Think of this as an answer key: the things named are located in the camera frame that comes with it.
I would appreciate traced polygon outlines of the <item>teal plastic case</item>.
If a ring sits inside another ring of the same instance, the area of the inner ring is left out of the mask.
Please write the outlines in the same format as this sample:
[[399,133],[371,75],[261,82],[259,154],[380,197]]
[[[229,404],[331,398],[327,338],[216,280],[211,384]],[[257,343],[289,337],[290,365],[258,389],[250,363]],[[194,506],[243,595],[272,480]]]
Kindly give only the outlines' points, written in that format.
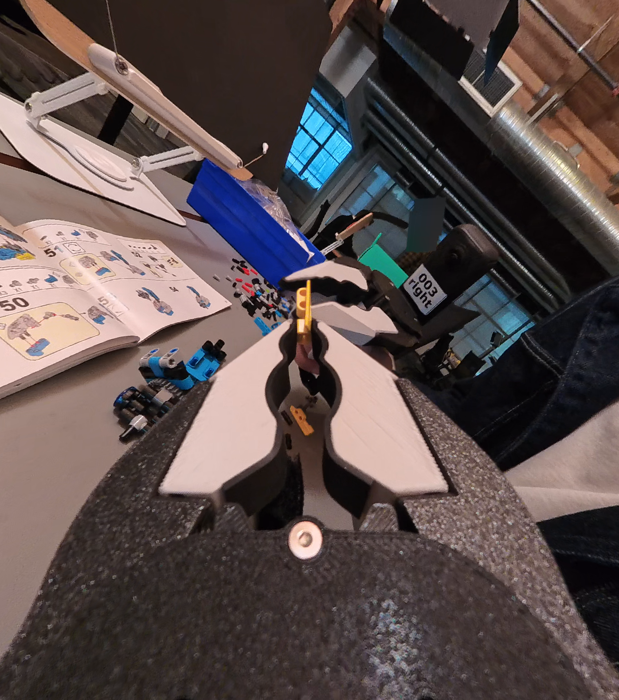
[[408,274],[381,248],[379,244],[381,237],[382,234],[378,234],[357,260],[372,271],[382,273],[396,287],[400,287],[408,279]]

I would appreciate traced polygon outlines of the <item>large paned window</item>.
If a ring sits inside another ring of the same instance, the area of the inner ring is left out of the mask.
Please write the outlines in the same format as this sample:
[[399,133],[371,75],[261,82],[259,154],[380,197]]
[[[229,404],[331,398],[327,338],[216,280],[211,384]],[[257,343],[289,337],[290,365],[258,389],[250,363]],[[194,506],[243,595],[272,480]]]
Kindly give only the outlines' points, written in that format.
[[314,86],[287,156],[287,182],[320,190],[352,149],[343,101]]

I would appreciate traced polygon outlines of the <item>black divider panel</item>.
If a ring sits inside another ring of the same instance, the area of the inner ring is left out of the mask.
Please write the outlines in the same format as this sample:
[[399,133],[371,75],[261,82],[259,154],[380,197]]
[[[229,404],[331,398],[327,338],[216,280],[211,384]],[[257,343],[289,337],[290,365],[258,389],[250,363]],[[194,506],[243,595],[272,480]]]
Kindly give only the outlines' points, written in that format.
[[328,48],[325,1],[49,1],[277,189]]

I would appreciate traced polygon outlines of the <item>blue tracked toy assembly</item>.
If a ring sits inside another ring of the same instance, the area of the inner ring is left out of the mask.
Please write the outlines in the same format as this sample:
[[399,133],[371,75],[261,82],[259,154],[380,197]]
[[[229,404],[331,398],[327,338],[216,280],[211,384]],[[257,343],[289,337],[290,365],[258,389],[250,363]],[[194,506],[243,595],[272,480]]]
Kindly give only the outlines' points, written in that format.
[[144,379],[140,386],[123,390],[113,403],[113,410],[122,425],[121,442],[146,433],[177,406],[194,380],[188,367],[176,360],[177,348],[159,355],[154,349],[139,361]]

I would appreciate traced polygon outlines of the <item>dark hanging ceiling panel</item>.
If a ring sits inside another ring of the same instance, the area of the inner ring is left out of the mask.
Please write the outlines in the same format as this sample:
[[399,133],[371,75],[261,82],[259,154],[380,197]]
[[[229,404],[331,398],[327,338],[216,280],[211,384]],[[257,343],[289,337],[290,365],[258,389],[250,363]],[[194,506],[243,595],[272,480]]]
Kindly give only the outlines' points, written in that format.
[[485,51],[488,83],[518,31],[519,1],[391,1],[388,24],[461,78],[475,48]]

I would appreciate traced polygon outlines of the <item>silver ventilation duct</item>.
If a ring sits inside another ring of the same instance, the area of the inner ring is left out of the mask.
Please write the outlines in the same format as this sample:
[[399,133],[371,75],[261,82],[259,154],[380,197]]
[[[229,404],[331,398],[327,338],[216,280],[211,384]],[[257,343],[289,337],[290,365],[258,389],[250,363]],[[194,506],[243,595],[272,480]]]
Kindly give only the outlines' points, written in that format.
[[488,144],[534,197],[610,273],[619,273],[619,210],[514,101],[486,126]]

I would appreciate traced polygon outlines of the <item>crumpled clear plastic wrappers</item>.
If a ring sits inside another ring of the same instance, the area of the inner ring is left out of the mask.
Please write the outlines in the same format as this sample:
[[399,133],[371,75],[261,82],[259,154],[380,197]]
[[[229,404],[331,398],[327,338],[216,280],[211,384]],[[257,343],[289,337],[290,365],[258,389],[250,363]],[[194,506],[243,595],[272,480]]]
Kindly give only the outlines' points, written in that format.
[[314,253],[309,249],[309,242],[293,223],[290,212],[279,195],[256,178],[238,180],[237,183],[302,247],[307,254],[306,261],[311,261]]

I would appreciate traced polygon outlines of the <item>person's white shirt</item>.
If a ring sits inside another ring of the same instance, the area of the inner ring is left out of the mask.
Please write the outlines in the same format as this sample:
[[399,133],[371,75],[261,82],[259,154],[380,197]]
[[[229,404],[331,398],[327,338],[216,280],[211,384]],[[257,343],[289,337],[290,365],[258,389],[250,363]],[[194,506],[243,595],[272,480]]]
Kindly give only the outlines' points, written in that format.
[[619,505],[619,400],[506,478],[536,522]]

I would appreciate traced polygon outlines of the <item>grey desk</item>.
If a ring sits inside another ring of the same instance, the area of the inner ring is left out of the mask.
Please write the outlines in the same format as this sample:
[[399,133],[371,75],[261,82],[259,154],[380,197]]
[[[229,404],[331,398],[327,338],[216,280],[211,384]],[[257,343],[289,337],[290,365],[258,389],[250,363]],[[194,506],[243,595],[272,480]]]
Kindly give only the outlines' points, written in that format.
[[[157,220],[17,165],[0,134],[0,215],[14,224],[51,218],[123,236],[161,240],[214,289],[240,255],[186,203],[188,184],[154,182],[186,226]],[[117,392],[137,378],[135,349],[113,351],[0,400],[0,658],[20,628],[55,550],[126,445],[112,415]]]

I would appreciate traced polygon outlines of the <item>blue plastic bin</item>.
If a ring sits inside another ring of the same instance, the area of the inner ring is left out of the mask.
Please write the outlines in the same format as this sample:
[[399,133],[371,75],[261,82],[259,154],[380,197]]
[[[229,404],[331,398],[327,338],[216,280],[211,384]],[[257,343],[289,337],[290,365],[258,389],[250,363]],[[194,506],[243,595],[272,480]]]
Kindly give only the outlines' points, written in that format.
[[325,261],[313,243],[287,232],[238,180],[209,160],[202,161],[187,202],[272,284]]

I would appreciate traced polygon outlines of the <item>pile of small building pieces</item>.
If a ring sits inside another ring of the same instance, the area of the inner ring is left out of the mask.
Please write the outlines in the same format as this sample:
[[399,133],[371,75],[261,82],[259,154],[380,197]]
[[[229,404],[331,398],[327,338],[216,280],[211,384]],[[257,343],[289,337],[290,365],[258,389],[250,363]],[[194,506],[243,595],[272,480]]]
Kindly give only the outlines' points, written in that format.
[[270,283],[244,258],[231,258],[229,270],[215,275],[215,279],[226,283],[233,300],[252,319],[262,337],[294,317],[294,298]]

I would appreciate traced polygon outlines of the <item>white folding book stand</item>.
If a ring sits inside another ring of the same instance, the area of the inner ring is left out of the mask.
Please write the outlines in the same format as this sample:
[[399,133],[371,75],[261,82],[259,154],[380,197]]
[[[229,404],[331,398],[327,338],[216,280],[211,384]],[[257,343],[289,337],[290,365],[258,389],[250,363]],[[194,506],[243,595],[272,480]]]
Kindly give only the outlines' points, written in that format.
[[[248,166],[266,155],[267,143],[257,157],[244,164],[117,49],[98,44],[48,1],[21,4],[51,43],[86,70],[48,90],[34,92],[23,105],[0,94],[0,132],[29,164],[64,184],[175,225],[184,225],[184,217],[147,173],[208,159],[238,180],[252,177]],[[57,110],[108,92],[153,117],[184,146],[129,161],[48,118]]]

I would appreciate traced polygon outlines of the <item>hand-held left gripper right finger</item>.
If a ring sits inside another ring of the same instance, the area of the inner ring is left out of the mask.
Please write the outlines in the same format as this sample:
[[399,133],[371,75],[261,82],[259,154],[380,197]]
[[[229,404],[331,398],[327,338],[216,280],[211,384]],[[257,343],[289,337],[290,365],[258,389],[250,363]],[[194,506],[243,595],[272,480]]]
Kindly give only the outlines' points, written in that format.
[[448,493],[448,481],[396,376],[327,323],[315,327],[318,392],[329,405],[322,476],[355,519],[375,502]]

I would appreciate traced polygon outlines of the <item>open instruction booklet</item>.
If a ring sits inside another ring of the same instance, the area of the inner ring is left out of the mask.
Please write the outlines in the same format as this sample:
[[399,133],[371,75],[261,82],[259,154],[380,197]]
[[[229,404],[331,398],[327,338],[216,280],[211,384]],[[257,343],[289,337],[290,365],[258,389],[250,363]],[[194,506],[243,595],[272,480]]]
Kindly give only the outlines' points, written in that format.
[[0,217],[0,399],[230,306],[161,241]]

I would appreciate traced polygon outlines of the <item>person's right forearm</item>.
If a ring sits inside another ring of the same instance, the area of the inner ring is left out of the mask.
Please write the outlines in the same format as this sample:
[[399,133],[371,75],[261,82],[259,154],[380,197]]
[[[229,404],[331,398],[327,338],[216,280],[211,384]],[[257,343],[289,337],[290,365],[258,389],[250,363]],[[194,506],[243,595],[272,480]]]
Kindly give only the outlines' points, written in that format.
[[420,389],[507,471],[574,431],[559,406],[573,332],[556,322],[524,332],[488,370],[444,390]]

